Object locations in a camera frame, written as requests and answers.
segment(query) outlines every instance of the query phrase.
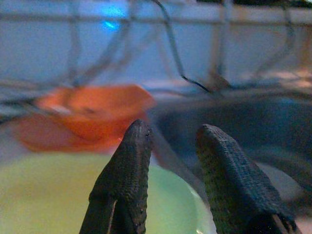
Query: textured silicone tong tip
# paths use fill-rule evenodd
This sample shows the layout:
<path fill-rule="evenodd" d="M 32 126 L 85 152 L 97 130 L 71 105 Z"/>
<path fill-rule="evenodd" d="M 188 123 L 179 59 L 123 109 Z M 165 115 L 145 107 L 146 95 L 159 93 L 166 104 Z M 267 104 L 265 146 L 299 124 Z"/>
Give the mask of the textured silicone tong tip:
<path fill-rule="evenodd" d="M 100 233 L 145 233 L 151 138 L 151 129 L 142 120 L 136 120 L 127 129 L 89 196 L 89 208 L 95 203 L 97 208 L 88 208 L 86 221 L 82 225 L 84 230 L 87 230 L 84 226 L 89 226 L 88 217 L 93 216 L 102 220 L 97 223 L 102 226 L 98 228 L 101 229 Z M 98 206 L 101 204 L 103 209 L 99 211 Z"/>
<path fill-rule="evenodd" d="M 197 155 L 204 171 L 206 192 L 219 234 L 282 233 L 276 215 L 289 231 L 296 230 L 292 213 L 282 203 L 268 177 L 245 156 L 238 143 L 217 127 L 203 125 L 197 132 Z M 262 222 L 270 229 L 264 232 Z"/>

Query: white wall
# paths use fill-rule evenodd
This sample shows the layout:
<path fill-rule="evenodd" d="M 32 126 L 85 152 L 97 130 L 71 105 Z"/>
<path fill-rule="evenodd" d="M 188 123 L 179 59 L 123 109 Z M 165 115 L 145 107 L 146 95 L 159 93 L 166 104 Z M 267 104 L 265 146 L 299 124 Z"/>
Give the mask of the white wall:
<path fill-rule="evenodd" d="M 0 21 L 1 78 L 46 82 L 62 80 L 67 76 L 71 46 L 68 6 L 66 1 L 3 1 Z M 112 16 L 107 11 L 111 7 L 126 12 L 128 4 L 123 1 L 81 1 L 80 69 L 94 64 L 117 32 L 105 28 L 103 22 L 128 18 L 126 13 Z M 222 7 L 210 4 L 166 4 L 166 7 L 175 20 L 174 31 L 187 76 L 209 82 L 209 72 L 218 63 Z M 281 72 L 288 75 L 289 72 L 311 72 L 311 13 L 308 10 L 292 11 L 296 24 L 295 49 L 287 59 L 270 70 L 268 76 L 280 76 Z M 113 63 L 94 83 L 137 82 L 157 86 L 168 80 L 180 81 L 161 23 L 160 10 L 154 4 L 145 2 L 136 17 L 138 20 L 131 23 L 129 35 L 125 43 L 120 44 L 117 55 L 117 58 L 122 58 L 130 51 L 131 59 L 119 67 Z M 231 27 L 228 37 L 227 79 L 232 84 L 242 84 L 283 44 L 286 33 L 281 23 L 284 19 L 280 9 L 242 7 L 235 8 L 231 17 L 240 24 Z"/>

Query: green bowl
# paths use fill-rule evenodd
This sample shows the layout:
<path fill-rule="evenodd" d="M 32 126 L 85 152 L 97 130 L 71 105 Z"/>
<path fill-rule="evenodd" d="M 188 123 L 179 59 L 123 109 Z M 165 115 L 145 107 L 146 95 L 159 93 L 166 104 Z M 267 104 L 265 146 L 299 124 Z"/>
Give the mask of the green bowl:
<path fill-rule="evenodd" d="M 33 154 L 0 168 L 0 233 L 78 234 L 109 156 Z M 212 215 L 180 177 L 150 167 L 147 234 L 212 234 Z"/>

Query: metal wire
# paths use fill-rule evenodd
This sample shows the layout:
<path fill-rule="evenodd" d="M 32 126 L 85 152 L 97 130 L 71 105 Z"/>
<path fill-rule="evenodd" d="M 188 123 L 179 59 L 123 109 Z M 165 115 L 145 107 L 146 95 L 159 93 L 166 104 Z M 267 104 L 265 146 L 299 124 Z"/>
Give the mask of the metal wire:
<path fill-rule="evenodd" d="M 0 0 L 0 8 L 3 5 L 4 0 Z M 6 102 L 7 100 L 11 101 L 22 101 L 30 99 L 31 97 L 26 97 L 27 95 L 22 92 L 31 92 L 30 96 L 36 96 L 39 94 L 43 94 L 47 92 L 46 90 L 49 90 L 49 86 L 41 86 L 39 83 L 24 80 L 24 79 L 12 79 L 12 78 L 0 78 L 0 90 L 1 90 L 1 100 L 0 104 L 2 102 Z"/>
<path fill-rule="evenodd" d="M 160 27 L 150 29 L 135 45 L 124 53 L 123 58 L 114 64 L 114 73 L 107 80 L 111 81 L 116 78 L 121 72 L 122 68 L 129 65 L 130 61 L 138 56 L 152 41 L 154 41 L 161 32 Z"/>
<path fill-rule="evenodd" d="M 282 5 L 285 22 L 286 22 L 286 29 L 287 29 L 287 37 L 286 37 L 284 46 L 282 46 L 281 49 L 279 49 L 267 61 L 265 61 L 263 64 L 259 66 L 255 74 L 252 76 L 251 84 L 248 85 L 248 87 L 256 86 L 263 79 L 263 77 L 261 76 L 261 73 L 263 71 L 269 70 L 270 68 L 278 64 L 281 60 L 283 60 L 286 56 L 288 56 L 290 52 L 292 51 L 292 49 L 294 48 L 295 33 L 294 33 L 294 28 L 293 28 L 290 12 L 289 12 L 289 5 L 287 3 L 289 2 L 286 1 Z"/>
<path fill-rule="evenodd" d="M 129 17 L 130 20 L 126 21 L 122 24 L 121 29 L 116 32 L 113 37 L 111 38 L 110 42 L 106 46 L 106 49 L 100 55 L 100 58 L 97 62 L 87 68 L 79 79 L 79 85 L 84 85 L 86 83 L 91 82 L 98 74 L 100 74 L 104 69 L 110 66 L 114 55 L 116 54 L 117 50 L 120 48 L 120 44 L 126 38 L 126 35 L 130 31 L 131 27 L 131 20 L 134 17 L 135 12 L 140 8 L 141 4 L 139 1 L 131 0 L 130 7 L 129 7 Z"/>

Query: black wire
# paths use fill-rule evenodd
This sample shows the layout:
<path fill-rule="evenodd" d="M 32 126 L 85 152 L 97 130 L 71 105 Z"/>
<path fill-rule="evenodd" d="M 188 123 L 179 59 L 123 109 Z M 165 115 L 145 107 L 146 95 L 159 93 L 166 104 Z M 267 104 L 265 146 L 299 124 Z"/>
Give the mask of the black wire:
<path fill-rule="evenodd" d="M 175 34 L 173 32 L 173 29 L 172 29 L 170 16 L 169 16 L 166 8 L 158 0 L 151 0 L 151 1 L 153 1 L 154 3 L 156 3 L 160 7 L 162 14 L 165 18 L 165 26 L 166 26 L 167 35 L 169 38 L 170 48 L 171 48 L 171 51 L 172 51 L 172 54 L 173 54 L 173 57 L 175 60 L 175 64 L 176 64 L 176 67 L 177 67 L 177 70 L 178 70 L 180 76 L 184 80 L 186 80 L 187 82 L 189 82 L 191 84 L 195 84 L 195 85 L 199 86 L 200 88 L 202 88 L 203 90 L 205 90 L 206 92 L 211 93 L 211 91 L 208 90 L 204 85 L 198 83 L 195 80 L 189 79 L 185 76 L 183 64 L 182 64 L 179 52 L 177 50 L 176 38 L 175 38 Z"/>
<path fill-rule="evenodd" d="M 70 85 L 74 87 L 78 86 L 78 60 L 81 55 L 81 39 L 80 39 L 80 29 L 79 29 L 79 1 L 72 0 L 69 2 L 69 9 L 72 14 L 72 20 L 69 22 L 70 38 L 71 38 L 71 48 L 68 53 L 68 80 Z"/>
<path fill-rule="evenodd" d="M 141 4 L 132 0 L 132 4 L 129 9 L 130 20 L 134 17 L 134 13 L 140 8 Z M 124 41 L 131 28 L 131 22 L 127 21 L 122 24 L 121 30 L 116 32 L 110 39 L 106 49 L 100 55 L 98 61 L 91 65 L 87 70 L 83 72 L 79 79 L 79 85 L 86 84 L 94 79 L 100 72 L 107 68 L 111 62 L 113 56 L 120 48 L 120 44 Z"/>
<path fill-rule="evenodd" d="M 109 80 L 112 80 L 114 77 L 118 76 L 118 72 L 122 72 L 122 67 L 127 66 L 134 56 L 137 56 L 142 52 L 142 49 L 145 48 L 148 44 L 150 44 L 155 38 L 158 36 L 160 31 L 154 30 L 152 33 L 147 32 L 136 45 L 133 45 L 132 48 L 125 52 L 123 58 L 114 64 L 114 75 L 111 75 Z"/>
<path fill-rule="evenodd" d="M 0 21 L 2 20 L 3 14 L 2 14 L 2 5 L 3 5 L 4 0 L 0 0 Z M 2 90 L 2 95 L 6 94 L 8 96 L 11 96 L 12 99 L 11 100 L 1 100 L 0 104 L 3 106 L 6 106 L 8 108 L 10 107 L 16 107 L 16 108 L 24 108 L 24 105 L 27 104 L 29 106 L 34 106 L 33 104 L 33 98 L 29 97 L 29 98 L 20 98 L 16 96 L 16 91 L 8 91 L 8 90 Z M 16 116 L 0 116 L 0 125 L 4 124 L 6 122 L 9 122 L 11 120 L 14 120 L 16 118 Z"/>
<path fill-rule="evenodd" d="M 295 33 L 294 33 L 294 28 L 293 28 L 290 12 L 289 12 L 288 0 L 285 1 L 284 4 L 282 4 L 282 9 L 284 12 L 286 29 L 287 29 L 287 37 L 285 40 L 285 44 L 283 47 L 281 47 L 279 51 L 277 51 L 267 61 L 265 61 L 262 65 L 260 65 L 260 67 L 257 69 L 257 71 L 255 72 L 255 74 L 253 75 L 251 79 L 252 80 L 251 84 L 247 85 L 248 87 L 255 87 L 263 79 L 260 73 L 274 67 L 280 61 L 282 61 L 286 56 L 288 56 L 291 50 L 294 48 Z"/>

